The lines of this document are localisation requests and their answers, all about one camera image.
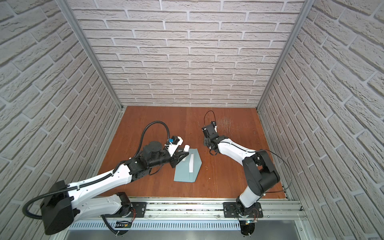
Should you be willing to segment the white glue stick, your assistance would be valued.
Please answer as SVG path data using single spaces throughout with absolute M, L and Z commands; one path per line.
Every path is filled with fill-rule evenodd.
M 184 146 L 184 149 L 183 149 L 183 152 L 189 152 L 190 150 L 190 146 L 189 145 L 185 145 Z

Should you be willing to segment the pink white letter card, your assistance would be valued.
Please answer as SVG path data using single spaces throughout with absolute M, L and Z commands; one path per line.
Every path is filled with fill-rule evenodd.
M 191 154 L 189 161 L 189 173 L 194 172 L 194 154 Z

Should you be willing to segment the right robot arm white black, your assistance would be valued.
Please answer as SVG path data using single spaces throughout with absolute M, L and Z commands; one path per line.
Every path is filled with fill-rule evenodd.
M 256 202 L 280 182 L 280 175 L 266 150 L 251 150 L 217 132 L 216 122 L 202 127 L 204 145 L 215 154 L 222 154 L 243 166 L 247 187 L 236 199 L 236 209 L 242 216 L 251 214 Z

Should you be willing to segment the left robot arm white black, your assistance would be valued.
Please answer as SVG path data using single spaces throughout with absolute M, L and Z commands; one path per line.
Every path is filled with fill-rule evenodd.
M 75 183 L 59 181 L 53 184 L 40 206 L 46 235 L 57 234 L 83 219 L 129 215 L 133 209 L 125 193 L 100 195 L 148 176 L 154 167 L 170 164 L 175 168 L 189 155 L 188 145 L 180 150 L 182 143 L 180 137 L 172 137 L 165 145 L 153 141 L 133 158 L 118 163 L 113 170 Z

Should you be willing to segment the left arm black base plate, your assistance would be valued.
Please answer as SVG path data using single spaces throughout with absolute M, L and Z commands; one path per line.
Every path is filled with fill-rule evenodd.
M 146 202 L 133 202 L 122 205 L 115 214 L 104 215 L 106 218 L 143 218 L 146 212 Z

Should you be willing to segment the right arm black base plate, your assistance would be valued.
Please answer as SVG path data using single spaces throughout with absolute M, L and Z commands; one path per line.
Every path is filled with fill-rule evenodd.
M 263 218 L 262 206 L 259 202 L 254 203 L 248 208 L 245 208 L 241 203 L 224 202 L 224 216 L 225 218 Z

